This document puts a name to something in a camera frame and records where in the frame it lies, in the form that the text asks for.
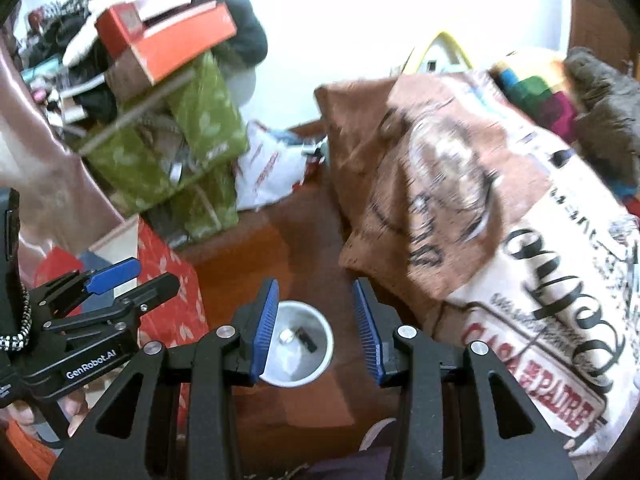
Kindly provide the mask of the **person's left hand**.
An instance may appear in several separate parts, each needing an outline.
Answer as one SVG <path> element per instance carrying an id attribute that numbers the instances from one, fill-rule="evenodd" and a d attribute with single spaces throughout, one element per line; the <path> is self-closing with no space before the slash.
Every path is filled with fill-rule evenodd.
<path id="1" fill-rule="evenodd" d="M 89 407 L 85 391 L 79 389 L 53 402 L 17 400 L 3 413 L 29 437 L 62 441 L 73 437 L 88 415 Z"/>

